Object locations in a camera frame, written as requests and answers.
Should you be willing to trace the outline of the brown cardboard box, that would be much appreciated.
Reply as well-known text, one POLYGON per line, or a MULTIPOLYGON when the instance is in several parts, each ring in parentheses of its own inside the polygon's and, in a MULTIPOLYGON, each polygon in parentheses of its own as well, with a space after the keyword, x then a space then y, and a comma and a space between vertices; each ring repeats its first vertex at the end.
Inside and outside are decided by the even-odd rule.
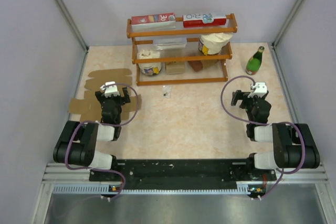
POLYGON ((132 72, 130 69, 106 69, 96 70, 88 74, 89 79, 84 85, 82 99, 72 98, 68 112, 71 114, 72 121, 99 121, 101 119, 102 108, 95 96, 95 92, 109 81, 132 84, 132 72))

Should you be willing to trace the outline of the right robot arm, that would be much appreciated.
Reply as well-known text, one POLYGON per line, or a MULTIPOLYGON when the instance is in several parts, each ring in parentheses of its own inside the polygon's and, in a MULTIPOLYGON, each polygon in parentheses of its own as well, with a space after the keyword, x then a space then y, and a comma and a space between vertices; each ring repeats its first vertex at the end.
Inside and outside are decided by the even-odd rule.
POLYGON ((241 101, 240 108, 247 113, 250 122, 246 125, 248 138, 254 142, 271 143, 273 150, 253 154, 254 162, 245 166, 245 174, 252 180, 264 174, 265 169, 297 168, 302 158, 302 145, 299 133, 294 126, 285 123, 273 123, 268 126, 256 125, 267 123, 271 104, 262 97, 252 96, 251 92, 237 90, 232 94, 231 105, 241 101))

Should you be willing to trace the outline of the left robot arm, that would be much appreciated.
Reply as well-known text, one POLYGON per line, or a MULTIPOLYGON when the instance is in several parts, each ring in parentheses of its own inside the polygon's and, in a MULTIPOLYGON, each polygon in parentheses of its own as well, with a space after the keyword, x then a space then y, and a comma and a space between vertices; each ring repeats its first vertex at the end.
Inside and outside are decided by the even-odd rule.
POLYGON ((53 151, 56 163, 68 163, 83 167, 96 168, 107 180, 114 180, 119 168, 113 164, 115 157, 96 150, 96 144, 118 140, 121 133, 122 106, 130 103, 126 87, 120 95, 116 86, 101 87, 95 96, 101 106, 100 121, 81 124, 67 121, 53 151))

